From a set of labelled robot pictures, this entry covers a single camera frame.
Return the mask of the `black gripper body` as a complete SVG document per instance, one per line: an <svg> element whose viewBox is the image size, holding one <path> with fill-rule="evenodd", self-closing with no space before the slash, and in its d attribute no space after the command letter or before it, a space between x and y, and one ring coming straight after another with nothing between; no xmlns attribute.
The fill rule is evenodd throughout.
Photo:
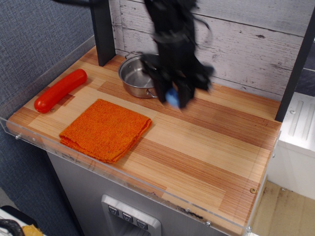
<svg viewBox="0 0 315 236"><path fill-rule="evenodd" d="M212 66L203 65L195 56L195 48L190 44L174 46L171 44L158 44L158 54L143 54L141 61L146 72L153 79L154 75L161 75L172 81L176 86L178 79L186 78L196 88L209 90L210 77L214 72Z"/></svg>

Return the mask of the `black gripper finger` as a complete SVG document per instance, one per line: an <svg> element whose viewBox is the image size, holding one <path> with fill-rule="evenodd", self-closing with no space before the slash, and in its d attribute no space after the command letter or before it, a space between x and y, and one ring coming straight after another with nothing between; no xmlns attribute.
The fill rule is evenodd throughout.
<svg viewBox="0 0 315 236"><path fill-rule="evenodd" d="M153 81L158 99L161 103L164 103L166 101L166 93L172 88L172 81L161 75L154 75Z"/></svg>
<svg viewBox="0 0 315 236"><path fill-rule="evenodd" d="M193 99L195 87L186 78L178 79L176 81L176 86L178 89L179 107L182 109L186 107L191 99Z"/></svg>

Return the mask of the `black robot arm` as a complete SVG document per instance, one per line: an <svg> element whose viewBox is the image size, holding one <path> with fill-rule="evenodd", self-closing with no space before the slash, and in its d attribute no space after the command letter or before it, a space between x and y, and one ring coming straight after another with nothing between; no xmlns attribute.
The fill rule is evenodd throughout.
<svg viewBox="0 0 315 236"><path fill-rule="evenodd" d="M194 0L146 0L145 7L154 24L153 40L158 54L141 55L145 72L153 79L161 103L177 99L185 108L195 89L208 91L214 68L195 56Z"/></svg>

